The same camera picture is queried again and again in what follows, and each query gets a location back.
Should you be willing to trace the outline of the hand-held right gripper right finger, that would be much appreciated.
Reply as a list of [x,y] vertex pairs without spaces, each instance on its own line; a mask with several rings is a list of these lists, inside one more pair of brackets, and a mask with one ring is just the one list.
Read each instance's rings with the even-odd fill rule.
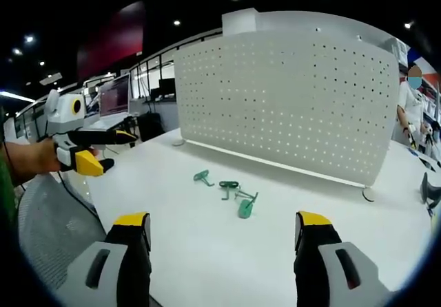
[[297,306],[386,306],[393,293],[378,267],[351,242],[343,242],[323,215],[296,213],[294,274]]

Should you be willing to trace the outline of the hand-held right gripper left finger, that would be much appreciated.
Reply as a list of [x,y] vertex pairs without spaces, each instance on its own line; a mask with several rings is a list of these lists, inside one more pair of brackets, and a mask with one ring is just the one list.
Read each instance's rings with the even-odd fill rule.
[[122,215],[102,242],[95,242],[69,266],[57,289],[63,306],[150,305],[150,214]]

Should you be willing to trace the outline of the person's left hand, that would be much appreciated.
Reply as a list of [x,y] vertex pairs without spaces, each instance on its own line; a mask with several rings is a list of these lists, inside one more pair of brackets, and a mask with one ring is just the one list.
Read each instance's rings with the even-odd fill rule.
[[18,177],[35,176],[61,169],[51,138],[28,145],[7,142],[6,154]]

